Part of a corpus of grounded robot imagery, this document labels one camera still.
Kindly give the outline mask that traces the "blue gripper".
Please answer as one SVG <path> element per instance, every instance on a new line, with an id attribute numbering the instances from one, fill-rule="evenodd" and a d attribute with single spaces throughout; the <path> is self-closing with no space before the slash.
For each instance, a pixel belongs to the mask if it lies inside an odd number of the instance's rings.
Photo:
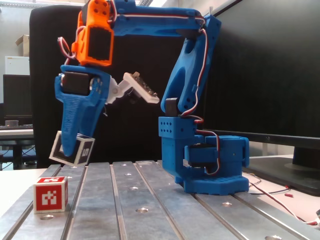
<path id="1" fill-rule="evenodd" d="M 93 67 L 62 65 L 55 77 L 55 97 L 63 103 L 61 143 L 64 155 L 73 154 L 79 133 L 92 137 L 109 94 L 111 76 Z M 82 105 L 88 106 L 84 113 Z"/>

